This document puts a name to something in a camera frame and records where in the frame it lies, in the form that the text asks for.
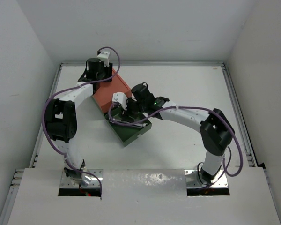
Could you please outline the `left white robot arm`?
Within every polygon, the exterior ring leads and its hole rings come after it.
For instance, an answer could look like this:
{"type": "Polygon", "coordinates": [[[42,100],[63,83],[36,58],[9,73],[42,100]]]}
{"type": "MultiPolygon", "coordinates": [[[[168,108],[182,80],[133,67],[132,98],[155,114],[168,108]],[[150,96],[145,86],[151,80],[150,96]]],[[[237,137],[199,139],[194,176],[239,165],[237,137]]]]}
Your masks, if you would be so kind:
{"type": "Polygon", "coordinates": [[[112,63],[103,57],[90,58],[76,86],[65,89],[64,96],[48,99],[43,111],[43,131],[49,144],[63,156],[64,172],[73,183],[87,186],[91,179],[81,157],[75,135],[77,132],[76,108],[92,96],[101,82],[112,81],[112,63]]]}

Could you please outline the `green drawer box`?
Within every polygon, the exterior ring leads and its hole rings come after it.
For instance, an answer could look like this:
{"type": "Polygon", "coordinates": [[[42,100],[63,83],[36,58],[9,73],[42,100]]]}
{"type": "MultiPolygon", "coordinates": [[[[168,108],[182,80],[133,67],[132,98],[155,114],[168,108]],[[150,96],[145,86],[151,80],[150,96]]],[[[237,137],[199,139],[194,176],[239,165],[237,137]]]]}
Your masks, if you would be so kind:
{"type": "Polygon", "coordinates": [[[109,110],[110,110],[111,116],[114,118],[114,120],[121,121],[121,119],[120,119],[121,106],[110,105],[110,108],[108,109],[107,113],[104,114],[104,118],[108,122],[112,131],[115,133],[115,135],[118,137],[118,139],[122,142],[122,145],[124,147],[126,147],[127,145],[134,142],[138,137],[145,134],[147,131],[149,131],[152,128],[152,123],[149,120],[142,122],[142,123],[148,123],[148,125],[143,128],[124,127],[124,126],[110,123],[109,114],[108,114],[109,110]]]}

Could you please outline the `orange drawer box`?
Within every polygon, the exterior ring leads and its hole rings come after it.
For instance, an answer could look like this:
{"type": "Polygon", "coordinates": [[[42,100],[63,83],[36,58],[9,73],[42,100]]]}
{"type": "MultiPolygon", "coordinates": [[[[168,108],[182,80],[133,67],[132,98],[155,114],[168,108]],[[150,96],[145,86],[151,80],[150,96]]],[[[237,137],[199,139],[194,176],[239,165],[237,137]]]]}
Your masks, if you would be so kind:
{"type": "Polygon", "coordinates": [[[112,97],[114,93],[123,92],[127,97],[132,96],[131,88],[119,74],[113,77],[111,82],[95,83],[94,86],[96,87],[96,92],[92,97],[99,109],[102,111],[102,114],[107,113],[110,105],[112,104],[112,97]]]}

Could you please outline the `silver ratchet wrench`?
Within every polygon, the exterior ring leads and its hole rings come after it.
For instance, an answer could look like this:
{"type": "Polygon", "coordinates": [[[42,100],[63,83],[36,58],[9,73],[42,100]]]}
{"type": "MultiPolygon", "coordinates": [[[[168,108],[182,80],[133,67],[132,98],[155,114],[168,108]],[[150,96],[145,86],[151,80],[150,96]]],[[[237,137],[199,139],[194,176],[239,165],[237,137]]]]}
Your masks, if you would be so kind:
{"type": "Polygon", "coordinates": [[[116,120],[116,122],[109,120],[109,122],[124,127],[134,127],[134,128],[144,128],[148,125],[148,123],[136,123],[131,125],[131,123],[127,121],[119,121],[119,120],[116,120]]]}

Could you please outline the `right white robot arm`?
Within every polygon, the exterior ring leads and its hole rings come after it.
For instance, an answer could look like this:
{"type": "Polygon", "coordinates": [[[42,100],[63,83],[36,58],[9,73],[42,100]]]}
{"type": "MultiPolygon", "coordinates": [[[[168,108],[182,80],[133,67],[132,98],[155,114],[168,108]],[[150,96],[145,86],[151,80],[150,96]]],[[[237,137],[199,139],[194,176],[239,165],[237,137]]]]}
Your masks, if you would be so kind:
{"type": "Polygon", "coordinates": [[[145,82],[132,88],[132,97],[117,92],[112,101],[121,106],[125,117],[146,113],[150,118],[172,121],[198,132],[206,149],[198,179],[204,186],[211,185],[222,167],[224,153],[235,137],[234,129],[221,110],[179,106],[166,97],[155,97],[145,82]]]}

